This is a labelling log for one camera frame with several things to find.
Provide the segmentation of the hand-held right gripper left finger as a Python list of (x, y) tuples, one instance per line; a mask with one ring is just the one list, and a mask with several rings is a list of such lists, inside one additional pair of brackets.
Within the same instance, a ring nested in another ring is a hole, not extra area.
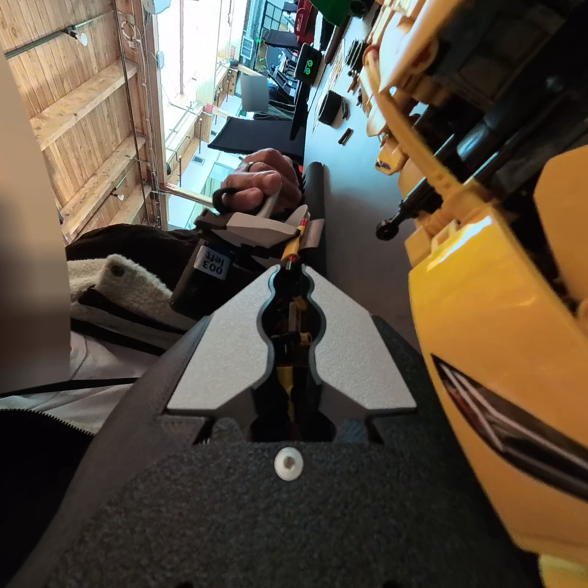
[(270, 376), (275, 352), (262, 327), (262, 314), (275, 295), (271, 266), (210, 318), (166, 405), (179, 417), (233, 419), (247, 441), (258, 418), (254, 390)]

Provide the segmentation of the black and yellow brick subassembly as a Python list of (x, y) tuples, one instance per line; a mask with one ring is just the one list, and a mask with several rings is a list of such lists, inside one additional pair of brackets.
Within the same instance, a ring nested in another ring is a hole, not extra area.
[(312, 343), (309, 331), (309, 304), (303, 297), (301, 275), (283, 268), (275, 278), (273, 318), (270, 338), (279, 364), (294, 364)]

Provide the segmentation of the person's left forearm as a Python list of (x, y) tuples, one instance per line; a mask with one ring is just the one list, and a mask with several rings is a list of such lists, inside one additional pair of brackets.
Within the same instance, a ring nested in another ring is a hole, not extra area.
[(203, 239), (196, 230), (164, 231), (138, 224), (113, 224), (83, 234), (65, 249), (74, 265), (99, 260), (104, 293), (146, 289), (170, 296), (185, 281), (189, 262)]

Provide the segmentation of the green plastic bin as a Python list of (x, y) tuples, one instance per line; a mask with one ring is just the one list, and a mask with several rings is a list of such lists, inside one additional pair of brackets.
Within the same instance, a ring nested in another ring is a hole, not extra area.
[(373, 1), (310, 1), (328, 23), (345, 27), (347, 21), (352, 17), (364, 17)]

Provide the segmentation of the person's left hand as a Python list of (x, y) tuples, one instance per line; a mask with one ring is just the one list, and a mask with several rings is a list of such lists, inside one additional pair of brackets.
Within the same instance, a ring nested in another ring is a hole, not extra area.
[(270, 148), (246, 156), (219, 192), (221, 208), (235, 212), (254, 213), (273, 195), (274, 215), (294, 212), (303, 203), (298, 168), (291, 158)]

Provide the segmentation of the yellow toy brick car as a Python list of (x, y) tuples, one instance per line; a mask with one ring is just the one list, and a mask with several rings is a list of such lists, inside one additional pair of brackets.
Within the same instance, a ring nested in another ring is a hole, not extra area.
[(545, 587), (587, 587), (587, 1), (378, 1), (359, 74), (399, 174), (437, 396)]

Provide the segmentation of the black device green lights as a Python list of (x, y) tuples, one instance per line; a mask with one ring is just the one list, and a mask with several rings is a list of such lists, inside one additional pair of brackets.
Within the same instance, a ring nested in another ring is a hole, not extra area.
[(322, 53), (305, 42), (298, 53), (294, 74), (295, 79), (303, 84), (312, 86), (315, 82), (321, 60)]

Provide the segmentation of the white shirt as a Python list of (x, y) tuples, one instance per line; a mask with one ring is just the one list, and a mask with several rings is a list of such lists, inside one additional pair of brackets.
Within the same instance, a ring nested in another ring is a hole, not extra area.
[[(157, 356), (71, 332), (70, 379), (139, 378)], [(130, 385), (12, 396), (1, 400), (1, 415), (9, 410), (34, 411), (97, 434)]]

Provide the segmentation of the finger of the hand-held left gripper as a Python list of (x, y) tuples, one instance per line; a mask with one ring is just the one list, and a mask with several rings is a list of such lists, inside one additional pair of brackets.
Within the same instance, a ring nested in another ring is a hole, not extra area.
[(273, 219), (235, 212), (226, 224), (226, 233), (229, 240), (240, 245), (273, 247), (294, 238), (298, 229)]
[(306, 218), (308, 220), (305, 227), (305, 233), (300, 243), (299, 252), (307, 249), (315, 249), (320, 244), (320, 239), (325, 224), (324, 218), (312, 219), (307, 205), (301, 205), (285, 221), (285, 224), (292, 226), (297, 231), (300, 221)]

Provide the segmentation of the grey black Lego subassembly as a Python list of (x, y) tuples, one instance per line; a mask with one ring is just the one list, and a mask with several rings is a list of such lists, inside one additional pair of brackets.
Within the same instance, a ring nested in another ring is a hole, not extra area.
[(310, 305), (301, 294), (294, 295), (281, 306), (276, 332), (270, 336), (276, 358), (276, 374), (286, 393), (290, 424), (296, 424), (296, 408), (293, 398), (295, 369), (307, 369), (308, 357), (314, 336), (311, 332)]

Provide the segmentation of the black padded roll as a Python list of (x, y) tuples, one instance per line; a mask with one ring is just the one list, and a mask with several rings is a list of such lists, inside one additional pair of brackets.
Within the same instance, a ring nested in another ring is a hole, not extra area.
[[(311, 162), (303, 174), (304, 203), (308, 206), (311, 220), (325, 219), (324, 168), (320, 162)], [(324, 225), (317, 247), (302, 251), (303, 262), (323, 277), (327, 277), (327, 243)]]

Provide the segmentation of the small yellow connector brick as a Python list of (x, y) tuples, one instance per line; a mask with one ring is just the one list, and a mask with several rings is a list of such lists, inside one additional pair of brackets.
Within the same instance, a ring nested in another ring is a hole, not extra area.
[(299, 258), (300, 243), (305, 233), (305, 226), (299, 225), (297, 227), (297, 234), (288, 242), (286, 245), (283, 255), (281, 257), (282, 262), (296, 262)]

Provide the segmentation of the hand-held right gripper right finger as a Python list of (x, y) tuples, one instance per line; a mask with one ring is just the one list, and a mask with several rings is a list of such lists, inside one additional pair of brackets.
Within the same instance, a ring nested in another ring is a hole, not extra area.
[(299, 393), (300, 438), (329, 442), (348, 420), (412, 413), (417, 405), (370, 312), (307, 266), (306, 299), (318, 313)]

